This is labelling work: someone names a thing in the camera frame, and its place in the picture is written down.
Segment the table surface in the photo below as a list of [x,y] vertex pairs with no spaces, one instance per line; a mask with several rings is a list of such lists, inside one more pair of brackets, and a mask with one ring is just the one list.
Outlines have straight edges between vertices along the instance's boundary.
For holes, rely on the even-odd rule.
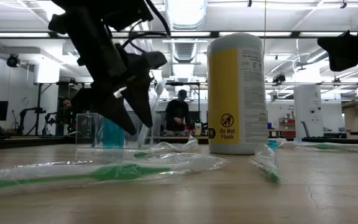
[[[208,146],[201,146],[208,153]],[[0,150],[0,167],[72,159],[71,145]],[[0,197],[2,223],[358,223],[358,153],[278,151],[282,185],[248,156],[164,179]]]

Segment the yellow label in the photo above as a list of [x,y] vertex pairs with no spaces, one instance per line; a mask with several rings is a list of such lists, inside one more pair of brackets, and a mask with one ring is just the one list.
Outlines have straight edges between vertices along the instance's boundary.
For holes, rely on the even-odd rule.
[[239,144],[237,49],[208,60],[208,128],[212,144]]

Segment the dark shirt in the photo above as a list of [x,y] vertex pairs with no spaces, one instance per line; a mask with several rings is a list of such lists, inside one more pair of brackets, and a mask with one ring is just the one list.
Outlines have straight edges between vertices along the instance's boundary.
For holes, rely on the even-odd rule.
[[186,119],[186,122],[189,123],[189,106],[186,102],[180,102],[178,100],[172,100],[168,103],[166,112],[167,127],[169,131],[184,131],[185,125],[178,124],[175,122],[174,118],[180,118],[182,120]]

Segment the cylindrical container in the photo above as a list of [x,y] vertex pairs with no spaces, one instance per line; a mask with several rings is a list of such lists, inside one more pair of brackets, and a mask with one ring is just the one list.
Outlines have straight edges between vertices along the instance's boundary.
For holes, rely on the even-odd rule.
[[267,145],[262,41],[237,33],[208,46],[209,150],[254,154]]

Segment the clear plastic box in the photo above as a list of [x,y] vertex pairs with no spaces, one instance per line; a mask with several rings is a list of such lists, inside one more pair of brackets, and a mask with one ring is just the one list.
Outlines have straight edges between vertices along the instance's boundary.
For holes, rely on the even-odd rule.
[[[121,127],[97,113],[77,114],[76,148],[83,149],[139,149],[137,140],[143,123],[134,112],[129,112],[137,134],[131,136]],[[160,114],[153,116],[150,128],[142,148],[160,142]]]

